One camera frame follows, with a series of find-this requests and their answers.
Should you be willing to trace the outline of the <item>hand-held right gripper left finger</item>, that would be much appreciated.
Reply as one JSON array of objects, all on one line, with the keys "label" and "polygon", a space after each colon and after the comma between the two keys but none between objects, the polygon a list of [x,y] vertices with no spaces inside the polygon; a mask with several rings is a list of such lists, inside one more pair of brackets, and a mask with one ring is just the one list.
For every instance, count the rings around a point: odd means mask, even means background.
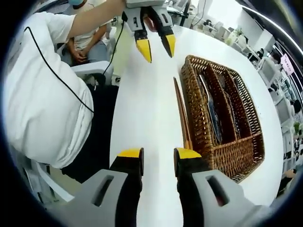
[{"label": "hand-held right gripper left finger", "polygon": [[144,149],[120,152],[111,167],[81,185],[65,205],[53,209],[64,227],[134,227],[142,191]]}]

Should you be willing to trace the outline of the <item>person's left hand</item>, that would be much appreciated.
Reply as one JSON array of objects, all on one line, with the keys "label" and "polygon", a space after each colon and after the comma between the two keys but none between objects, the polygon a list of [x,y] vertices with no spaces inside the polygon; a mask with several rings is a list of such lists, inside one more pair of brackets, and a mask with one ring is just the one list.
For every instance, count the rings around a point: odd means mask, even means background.
[{"label": "person's left hand", "polygon": [[143,16],[143,21],[151,32],[157,32],[153,21],[149,18],[147,14]]}]

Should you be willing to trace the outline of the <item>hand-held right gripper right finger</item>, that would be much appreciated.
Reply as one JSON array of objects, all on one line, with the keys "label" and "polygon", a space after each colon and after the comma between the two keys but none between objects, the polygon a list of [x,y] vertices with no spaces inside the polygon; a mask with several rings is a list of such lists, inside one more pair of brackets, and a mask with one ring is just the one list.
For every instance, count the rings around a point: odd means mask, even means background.
[{"label": "hand-held right gripper right finger", "polygon": [[209,169],[197,152],[175,148],[174,167],[185,227],[257,227],[269,217],[270,207],[248,200],[239,184]]}]

